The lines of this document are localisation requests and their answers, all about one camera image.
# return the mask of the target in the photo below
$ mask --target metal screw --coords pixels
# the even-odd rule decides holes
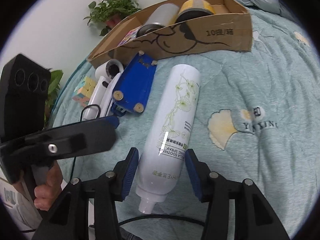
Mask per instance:
[[[106,172],[106,177],[107,178],[112,178],[115,175],[115,173],[113,171],[107,171]]]
[[[49,149],[49,152],[51,152],[51,153],[57,153],[57,151],[58,151],[58,148],[55,144],[49,144],[48,149]]]
[[[213,178],[213,179],[216,179],[217,177],[219,177],[219,174],[213,171],[213,172],[209,173],[209,177]]]
[[[70,182],[71,182],[72,185],[75,185],[75,184],[78,184],[79,179],[78,178],[73,178]]]
[[[113,92],[113,98],[117,101],[120,101],[123,99],[123,93],[120,90],[116,90]]]
[[[137,113],[142,113],[144,110],[144,107],[141,103],[136,103],[133,110]]]
[[[248,186],[251,186],[253,184],[253,181],[251,179],[245,179],[244,183]]]

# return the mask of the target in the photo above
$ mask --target rubik's cube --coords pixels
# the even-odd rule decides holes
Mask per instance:
[[[90,101],[96,82],[90,77],[84,77],[73,91],[72,99],[86,107]]]

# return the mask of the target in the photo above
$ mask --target bottle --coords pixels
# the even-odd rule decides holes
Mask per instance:
[[[139,211],[151,214],[177,184],[198,102],[200,73],[190,65],[172,68],[138,165]]]

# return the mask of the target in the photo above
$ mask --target silver can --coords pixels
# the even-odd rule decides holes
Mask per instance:
[[[155,30],[174,24],[179,7],[173,3],[160,5],[137,32],[137,38]]]

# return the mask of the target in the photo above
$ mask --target teal blanket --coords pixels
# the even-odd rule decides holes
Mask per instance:
[[[320,184],[320,68],[305,32],[276,14],[250,9],[252,52],[212,51],[159,60],[143,114],[126,114],[111,151],[77,158],[74,176],[95,179],[123,160],[131,147],[142,152],[170,69],[189,64],[201,73],[201,85],[189,148],[225,178],[251,178],[293,236],[306,219]],[[70,78],[53,111],[53,126],[79,121],[81,107],[71,99],[94,69],[83,62]],[[69,179],[72,159],[61,160]],[[119,221],[141,215],[136,183],[117,203]],[[207,204],[194,196],[185,166],[175,189],[155,213],[204,221]],[[234,232],[231,204],[229,239]],[[200,239],[203,228],[183,221],[149,219],[123,226],[146,240]]]

